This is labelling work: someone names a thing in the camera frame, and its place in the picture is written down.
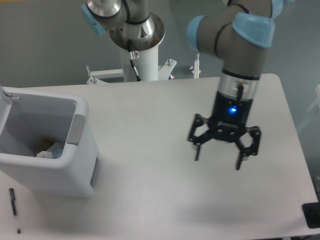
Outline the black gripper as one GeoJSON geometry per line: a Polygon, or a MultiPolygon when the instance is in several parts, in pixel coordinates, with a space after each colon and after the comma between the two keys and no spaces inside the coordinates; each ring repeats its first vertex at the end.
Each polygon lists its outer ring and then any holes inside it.
{"type": "Polygon", "coordinates": [[[228,143],[235,142],[239,149],[235,164],[237,171],[240,170],[245,158],[256,156],[260,146],[261,129],[259,126],[246,127],[252,104],[252,99],[237,99],[217,91],[209,119],[198,113],[194,115],[187,137],[196,150],[194,160],[199,160],[201,146],[211,139],[228,143]],[[204,125],[207,125],[208,129],[204,133],[196,135],[196,130],[204,125]],[[240,139],[245,133],[248,133],[252,138],[251,145],[248,147],[245,147],[240,139]]]}

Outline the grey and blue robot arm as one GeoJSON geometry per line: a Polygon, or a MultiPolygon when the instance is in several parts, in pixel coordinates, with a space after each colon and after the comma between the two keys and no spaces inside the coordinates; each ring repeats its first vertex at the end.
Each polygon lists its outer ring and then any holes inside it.
{"type": "MultiPolygon", "coordinates": [[[[188,141],[197,149],[212,140],[235,143],[235,168],[258,154],[261,130],[247,126],[281,0],[230,0],[217,16],[199,15],[187,26],[188,44],[223,61],[212,114],[194,116],[188,141]]],[[[165,36],[162,20],[147,0],[88,0],[80,7],[92,30],[109,33],[120,49],[126,82],[158,81],[158,46],[165,36]]]]}

